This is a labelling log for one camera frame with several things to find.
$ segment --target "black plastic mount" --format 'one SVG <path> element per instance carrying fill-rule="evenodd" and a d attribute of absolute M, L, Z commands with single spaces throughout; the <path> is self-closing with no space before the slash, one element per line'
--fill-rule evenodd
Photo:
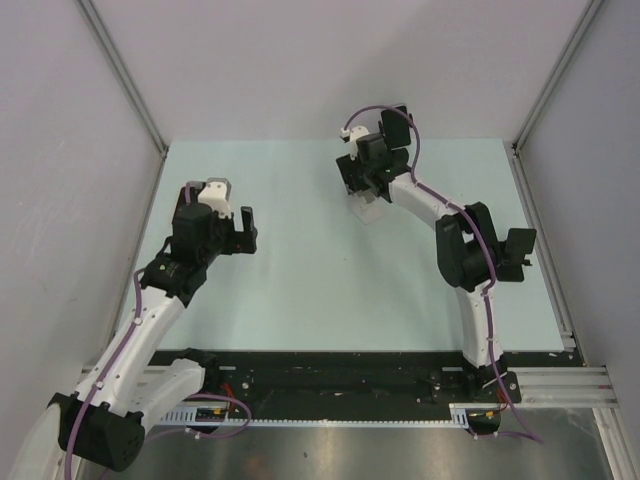
<path fill-rule="evenodd" d="M 491 255 L 496 276 L 502 282 L 523 282 L 522 267 L 531 265 L 525 258 L 533 252 L 536 231 L 530 228 L 512 228 L 507 240 L 499 242 L 489 209 L 483 203 L 467 205 L 465 212 L 478 227 Z M 472 292 L 477 285 L 490 278 L 489 266 L 477 237 L 465 242 L 464 234 L 473 231 L 464 217 L 444 215 L 436 222 L 438 268 L 452 287 Z"/>
<path fill-rule="evenodd" d="M 236 231 L 233 216 L 221 218 L 211 207 L 197 200 L 187 203 L 185 188 L 180 191 L 173 214 L 173 234 L 145 268 L 140 284 L 143 288 L 152 286 L 165 290 L 167 296 L 177 296 L 186 307 L 207 279 L 207 268 L 218 255 L 256 252 L 258 231 L 250 207 L 240 209 L 243 230 Z M 201 187 L 189 188 L 190 197 L 197 198 L 204 183 Z"/>
<path fill-rule="evenodd" d="M 56 393 L 49 405 L 52 403 L 60 406 L 58 445 L 66 451 L 82 402 L 74 396 Z M 133 463 L 142 449 L 145 436 L 144 427 L 140 425 L 142 414 L 136 412 L 120 417 L 109 412 L 108 407 L 89 405 L 80 424 L 73 453 L 115 472 L 121 472 Z"/>
<path fill-rule="evenodd" d="M 395 108 L 407 113 L 404 105 Z M 393 110 L 383 110 L 381 118 L 380 132 L 356 140 L 357 157 L 345 155 L 336 163 L 349 193 L 371 190 L 391 202 L 389 184 L 409 171 L 409 153 L 403 147 L 411 144 L 411 135 L 407 120 Z"/>

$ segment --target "cable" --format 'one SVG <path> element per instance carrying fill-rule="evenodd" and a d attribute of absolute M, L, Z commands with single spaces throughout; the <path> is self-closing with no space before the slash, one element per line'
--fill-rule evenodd
<path fill-rule="evenodd" d="M 216 400 L 216 401 L 223 401 L 223 402 L 228 402 L 228 403 L 232 403 L 240 408 L 242 408 L 245 413 L 247 414 L 247 418 L 245 419 L 244 423 L 242 425 L 240 425 L 239 427 L 237 427 L 234 430 L 231 430 L 230 432 L 225 432 L 225 433 L 218 433 L 218 434 L 213 434 L 213 433 L 202 433 L 202 432 L 198 432 L 196 430 L 192 430 L 189 427 L 181 427 L 181 428 L 171 428 L 169 430 L 163 430 L 161 432 L 156 433 L 155 435 L 150 435 L 149 437 L 147 437 L 144 441 L 144 444 L 147 445 L 150 442 L 153 442 L 154 440 L 158 440 L 159 438 L 163 438 L 163 437 L 168 437 L 170 435 L 174 435 L 176 433 L 186 433 L 186 434 L 191 434 L 194 436 L 194 438 L 196 440 L 200 439 L 201 437 L 204 438 L 230 438 L 230 437 L 234 437 L 236 435 L 238 435 L 239 433 L 243 432 L 244 430 L 246 430 L 247 428 L 249 428 L 249 424 L 251 423 L 252 420 L 252 415 L 251 415 L 251 410 L 249 409 L 248 405 L 246 403 L 244 403 L 241 400 L 238 400 L 237 398 L 231 397 L 231 396 L 224 396 L 224 395 L 214 395 L 211 393 L 196 393 L 195 395 L 191 395 L 190 397 L 187 397 L 187 400 Z M 102 472 L 102 475 L 100 475 L 98 480 L 105 480 L 106 478 L 109 477 L 109 475 L 111 474 L 111 470 L 107 469 L 104 472 Z"/>
<path fill-rule="evenodd" d="M 107 363 L 102 368 L 102 371 L 98 374 L 98 378 L 96 378 L 96 381 L 91 386 L 91 389 L 89 390 L 89 393 L 87 394 L 87 397 L 82 403 L 82 406 L 80 407 L 80 411 L 78 412 L 78 415 L 76 416 L 76 419 L 73 422 L 73 426 L 71 427 L 71 433 L 69 434 L 69 442 L 67 443 L 67 453 L 64 459 L 65 480 L 73 480 L 73 475 L 71 473 L 73 450 L 76 446 L 76 440 L 78 438 L 78 432 L 80 431 L 80 425 L 82 424 L 82 420 L 84 419 L 84 416 L 86 415 L 87 410 L 89 410 L 89 405 L 91 405 L 91 401 L 93 400 L 93 397 L 95 397 L 96 393 L 98 392 L 98 385 L 102 383 L 104 379 L 107 377 L 114 363 L 116 363 L 116 360 L 118 359 L 118 357 L 120 356 L 124 348 L 127 346 L 127 343 L 129 343 L 129 340 L 133 336 L 133 332 L 138 327 L 138 325 L 135 323 L 135 319 L 140 318 L 140 314 L 142 312 L 142 288 L 140 287 L 140 280 L 138 277 L 142 272 L 144 272 L 144 268 L 141 268 L 140 270 L 136 270 L 133 273 L 133 285 L 134 285 L 134 290 L 136 294 L 136 307 L 134 311 L 135 312 L 134 319 L 131 321 L 131 324 L 129 325 L 129 329 L 125 333 L 124 337 L 122 337 L 122 340 L 120 341 L 116 349 L 113 351 L 111 358 L 107 360 Z"/>
<path fill-rule="evenodd" d="M 442 203 L 443 205 L 450 207 L 452 210 L 456 211 L 457 213 L 459 213 L 464 219 L 465 221 L 469 224 L 469 226 L 471 227 L 471 230 L 473 231 L 473 234 L 475 235 L 476 239 L 478 240 L 478 244 L 480 245 L 480 249 L 482 250 L 482 254 L 484 255 L 484 258 L 487 262 L 487 266 L 489 267 L 489 283 L 482 289 L 482 297 L 484 299 L 484 305 L 485 305 L 485 309 L 487 312 L 487 329 L 488 329 L 488 338 L 487 341 L 489 343 L 489 359 L 491 360 L 491 367 L 493 368 L 493 372 L 496 376 L 496 380 L 498 382 L 498 385 L 500 387 L 500 390 L 502 390 L 502 393 L 504 393 L 505 399 L 507 400 L 507 403 L 509 404 L 509 407 L 511 408 L 511 411 L 513 412 L 513 414 L 515 415 L 516 419 L 518 420 L 518 423 L 520 423 L 520 426 L 527 432 L 527 433 L 522 433 L 522 432 L 496 432 L 497 435 L 491 435 L 491 436 L 502 436 L 502 437 L 522 437 L 522 438 L 528 438 L 529 440 L 533 440 L 537 443 L 544 443 L 542 441 L 542 439 L 536 435 L 533 430 L 531 430 L 531 428 L 529 428 L 529 425 L 526 423 L 526 421 L 524 420 L 524 418 L 522 418 L 521 413 L 516 409 L 515 405 L 513 404 L 513 401 L 511 400 L 511 396 L 509 395 L 509 391 L 507 390 L 507 387 L 504 384 L 504 381 L 502 380 L 502 377 L 500 376 L 500 371 L 498 370 L 498 365 L 496 364 L 496 358 L 495 358 L 495 352 L 494 352 L 494 346 L 493 346 L 493 342 L 494 342 L 494 325 L 493 325 L 493 312 L 491 310 L 491 301 L 489 299 L 489 291 L 493 288 L 493 286 L 496 284 L 497 282 L 497 277 L 496 277 L 496 270 L 495 267 L 493 265 L 493 260 L 491 259 L 491 254 L 489 253 L 489 248 L 487 247 L 486 242 L 484 241 L 484 238 L 482 237 L 482 234 L 480 233 L 480 229 L 478 228 L 478 226 L 475 224 L 475 222 L 473 221 L 473 219 L 469 216 L 469 214 L 467 212 L 464 211 L 464 208 L 460 207 L 459 205 L 456 205 L 455 203 L 450 202 L 446 197 L 444 197 L 443 195 L 441 195 L 440 193 L 438 193 L 436 190 L 433 190 L 432 188 L 428 187 L 427 185 L 424 185 L 423 183 L 421 183 L 418 178 L 416 177 L 416 167 L 418 166 L 418 157 L 420 156 L 420 133 L 418 132 L 418 128 L 416 127 L 416 124 L 413 122 L 413 119 L 411 118 L 411 116 L 407 113 L 404 113 L 402 110 L 395 108 L 395 107 L 390 107 L 390 106 L 386 106 L 386 105 L 371 105 L 369 107 L 364 107 L 361 108 L 360 110 L 356 111 L 353 115 L 351 115 L 351 117 L 349 117 L 349 120 L 347 120 L 347 122 L 345 123 L 344 129 L 347 130 L 349 128 L 349 125 L 351 124 L 351 122 L 360 114 L 370 111 L 370 110 L 390 110 L 394 113 L 396 113 L 397 115 L 400 115 L 402 118 L 404 118 L 407 123 L 409 124 L 409 127 L 411 127 L 411 129 L 413 130 L 413 133 L 415 135 L 415 139 L 416 139 L 416 151 L 413 157 L 413 162 L 411 163 L 411 169 L 410 169 L 410 173 L 411 173 L 411 180 L 413 181 L 414 185 L 418 188 L 420 188 L 421 190 L 425 191 L 426 193 L 428 193 L 429 195 L 431 195 L 432 197 L 434 197 L 436 200 L 438 200 L 440 203 Z"/>
<path fill-rule="evenodd" d="M 188 181 L 184 186 L 184 203 L 189 205 L 191 203 L 191 181 Z"/>

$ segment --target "gray wall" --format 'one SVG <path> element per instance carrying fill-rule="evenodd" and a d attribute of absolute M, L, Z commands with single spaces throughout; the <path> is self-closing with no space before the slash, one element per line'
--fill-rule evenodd
<path fill-rule="evenodd" d="M 579 339 L 640 448 L 640 2 L 608 2 L 523 158 Z"/>
<path fill-rule="evenodd" d="M 163 3 L 95 0 L 154 120 L 247 140 L 335 138 L 400 101 L 431 138 L 513 138 L 588 1 Z"/>
<path fill-rule="evenodd" d="M 0 15 L 0 478 L 106 339 L 160 158 L 69 0 Z"/>

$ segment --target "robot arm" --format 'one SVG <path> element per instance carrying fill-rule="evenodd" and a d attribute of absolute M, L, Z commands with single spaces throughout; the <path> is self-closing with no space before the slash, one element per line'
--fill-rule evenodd
<path fill-rule="evenodd" d="M 439 202 L 424 190 L 415 185 L 410 173 L 399 175 L 389 184 L 389 198 L 392 203 L 405 208 L 431 227 L 436 233 L 437 222 L 445 215 L 452 217 L 456 212 L 446 204 Z M 463 346 L 465 359 L 474 367 L 491 364 L 487 348 L 489 337 L 487 312 L 484 306 L 482 291 L 488 281 L 474 286 L 472 291 L 456 288 L 456 296 L 460 305 L 462 319 Z M 493 308 L 493 289 L 489 293 Z M 497 339 L 494 340 L 496 358 L 502 355 L 502 348 Z"/>
<path fill-rule="evenodd" d="M 242 207 L 243 231 L 236 231 L 230 192 L 229 182 L 217 178 L 191 182 L 181 190 L 172 235 L 144 268 L 142 279 L 135 279 L 136 309 L 75 392 L 53 396 L 23 446 L 22 463 L 16 464 L 11 478 L 52 478 L 50 465 L 72 440 L 74 455 L 122 471 L 168 411 L 203 385 L 217 387 L 215 357 L 197 351 L 187 351 L 187 358 L 175 360 L 153 382 L 139 388 L 138 381 L 167 330 L 205 282 L 215 258 L 256 251 L 252 211 Z M 59 448 L 52 442 L 55 419 Z M 52 460 L 34 465 L 38 462 L 33 461 L 33 452 Z"/>
<path fill-rule="evenodd" d="M 405 107 L 399 107 L 406 113 Z M 485 385 L 491 373 L 488 352 L 488 318 L 483 291 L 490 276 L 486 259 L 477 239 L 465 240 L 472 230 L 452 202 L 417 181 L 408 165 L 406 146 L 410 143 L 406 119 L 390 110 L 382 112 L 379 133 L 369 133 L 362 126 L 343 130 L 350 153 L 336 160 L 356 214 L 368 223 L 378 217 L 374 202 L 384 198 L 420 218 L 436 232 L 438 268 L 445 281 L 456 289 L 464 333 L 463 354 L 470 369 Z M 488 245 L 498 280 L 523 281 L 525 256 L 533 251 L 535 230 L 511 229 L 505 242 L 498 242 L 488 208 L 482 203 L 464 208 L 478 226 Z M 490 305 L 493 289 L 489 290 Z M 494 354 L 499 369 L 506 371 L 502 349 L 495 338 Z"/>

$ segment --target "purple cable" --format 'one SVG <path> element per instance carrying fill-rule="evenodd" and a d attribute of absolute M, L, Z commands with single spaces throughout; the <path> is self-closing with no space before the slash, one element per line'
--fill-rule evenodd
<path fill-rule="evenodd" d="M 518 411 L 518 409 L 516 408 L 516 406 L 513 404 L 513 401 L 511 400 L 511 396 L 509 395 L 509 391 L 507 390 L 507 387 L 505 386 L 502 377 L 500 376 L 500 371 L 498 370 L 498 365 L 496 364 L 496 358 L 495 358 L 495 352 L 493 350 L 493 334 L 494 334 L 494 326 L 493 326 L 493 312 L 491 310 L 491 301 L 489 299 L 489 290 L 491 290 L 491 288 L 493 288 L 493 286 L 496 284 L 497 282 L 497 277 L 496 277 L 496 269 L 493 265 L 493 259 L 491 258 L 491 253 L 489 252 L 489 248 L 487 247 L 486 242 L 484 241 L 484 238 L 482 237 L 481 233 L 480 233 L 480 229 L 478 228 L 478 226 L 475 224 L 475 222 L 473 221 L 473 219 L 469 216 L 469 214 L 467 212 L 464 211 L 464 208 L 450 202 L 446 197 L 444 197 L 443 195 L 441 195 L 440 193 L 438 193 L 436 190 L 433 190 L 432 188 L 424 185 L 423 183 L 421 183 L 418 178 L 416 177 L 416 167 L 418 166 L 418 157 L 420 155 L 420 134 L 418 132 L 418 128 L 416 127 L 416 124 L 413 122 L 413 119 L 411 118 L 410 115 L 408 115 L 407 113 L 404 113 L 402 110 L 395 108 L 395 107 L 390 107 L 390 106 L 386 106 L 386 105 L 371 105 L 369 107 L 364 107 L 361 108 L 360 110 L 356 111 L 353 115 L 351 115 L 351 117 L 349 117 L 349 120 L 347 120 L 347 122 L 345 123 L 344 129 L 348 129 L 349 125 L 351 125 L 351 122 L 353 122 L 353 120 L 359 116 L 361 113 L 364 112 L 368 112 L 370 110 L 390 110 L 398 115 L 400 115 L 402 118 L 404 118 L 407 123 L 409 124 L 409 126 L 411 127 L 411 129 L 413 130 L 414 134 L 415 134 L 415 138 L 416 138 L 416 151 L 413 157 L 413 162 L 411 163 L 411 180 L 413 181 L 413 183 L 420 188 L 421 190 L 427 192 L 429 195 L 431 195 L 432 197 L 434 197 L 436 200 L 438 200 L 440 203 L 442 203 L 443 205 L 445 205 L 446 207 L 450 207 L 451 209 L 455 210 L 456 212 L 458 212 L 464 219 L 465 221 L 469 224 L 469 227 L 471 227 L 471 230 L 473 231 L 473 234 L 475 235 L 476 239 L 478 240 L 478 244 L 480 245 L 480 249 L 482 250 L 482 254 L 484 255 L 485 260 L 487 261 L 487 266 L 489 267 L 489 278 L 490 281 L 489 283 L 482 289 L 482 297 L 484 298 L 484 305 L 485 305 L 485 309 L 487 311 L 487 329 L 488 329 L 488 334 L 489 334 L 489 338 L 487 339 L 488 343 L 489 343 L 489 358 L 491 360 L 491 367 L 493 368 L 493 372 L 496 376 L 496 380 L 498 382 L 498 386 L 500 387 L 500 389 L 502 390 L 502 393 L 504 393 L 505 398 L 507 399 L 507 403 L 509 404 L 509 408 L 511 408 L 511 411 L 513 412 L 513 414 L 515 415 L 516 419 L 518 420 L 518 422 L 520 423 L 520 426 L 527 432 L 527 433 L 522 433 L 522 432 L 498 432 L 497 436 L 502 436 L 502 437 L 521 437 L 521 438 L 528 438 L 530 440 L 533 440 L 537 443 L 544 443 L 542 441 L 542 439 L 536 435 L 531 428 L 529 428 L 529 425 L 525 422 L 524 418 L 522 418 L 521 413 Z"/>
<path fill-rule="evenodd" d="M 169 435 L 174 435 L 176 433 L 189 433 L 189 434 L 193 434 L 194 437 L 199 435 L 205 438 L 229 438 L 229 437 L 234 437 L 238 435 L 240 432 L 243 432 L 249 427 L 249 424 L 251 423 L 251 419 L 252 419 L 251 410 L 249 409 L 247 404 L 244 403 L 243 401 L 238 400 L 237 398 L 226 397 L 224 395 L 214 395 L 211 393 L 196 393 L 195 395 L 191 395 L 190 397 L 187 398 L 187 400 L 199 400 L 199 399 L 217 400 L 217 401 L 233 403 L 239 406 L 240 408 L 242 408 L 247 413 L 247 418 L 245 419 L 244 423 L 240 425 L 238 428 L 236 428 L 235 430 L 231 430 L 230 432 L 221 433 L 217 435 L 212 433 L 198 432 L 195 430 L 188 429 L 188 427 L 163 430 L 162 432 L 158 432 L 155 435 L 151 435 L 150 437 L 147 437 L 144 441 L 145 445 L 148 444 L 149 442 L 153 442 L 154 440 L 158 440 L 159 438 L 168 437 Z M 98 480 L 105 480 L 106 478 L 109 477 L 110 474 L 111 474 L 111 470 L 107 469 L 104 472 L 102 472 L 102 475 L 100 475 L 100 478 Z"/>
<path fill-rule="evenodd" d="M 184 201 L 187 205 L 191 203 L 191 184 L 193 182 L 190 180 L 184 186 Z"/>
<path fill-rule="evenodd" d="M 133 285 L 136 293 L 136 308 L 135 308 L 134 318 L 139 318 L 140 313 L 142 312 L 142 289 L 140 287 L 140 280 L 138 279 L 138 277 L 143 271 L 144 269 L 141 268 L 140 270 L 136 270 L 133 273 Z M 82 424 L 82 420 L 84 419 L 84 416 L 86 415 L 87 410 L 89 409 L 89 405 L 91 405 L 91 401 L 93 400 L 93 397 L 95 397 L 96 393 L 98 392 L 97 385 L 100 382 L 103 382 L 104 379 L 107 377 L 107 375 L 109 374 L 109 371 L 113 367 L 113 364 L 116 362 L 116 360 L 118 359 L 118 357 L 120 356 L 124 348 L 126 347 L 127 343 L 129 343 L 129 340 L 133 336 L 133 332 L 137 328 L 137 326 L 138 325 L 136 325 L 134 322 L 131 322 L 131 324 L 129 325 L 129 329 L 127 330 L 127 333 L 125 333 L 124 337 L 122 337 L 122 340 L 114 350 L 113 355 L 111 355 L 111 358 L 109 358 L 109 360 L 105 364 L 104 368 L 98 375 L 98 378 L 96 379 L 93 386 L 89 390 L 89 393 L 87 394 L 87 397 L 85 398 L 84 402 L 82 402 L 80 411 L 78 412 L 78 415 L 76 416 L 76 419 L 73 422 L 73 426 L 71 427 L 71 433 L 69 434 L 69 442 L 67 443 L 67 453 L 64 459 L 65 480 L 73 480 L 73 474 L 71 473 L 73 450 L 76 446 L 76 439 L 78 438 L 78 432 L 80 431 L 80 425 Z"/>

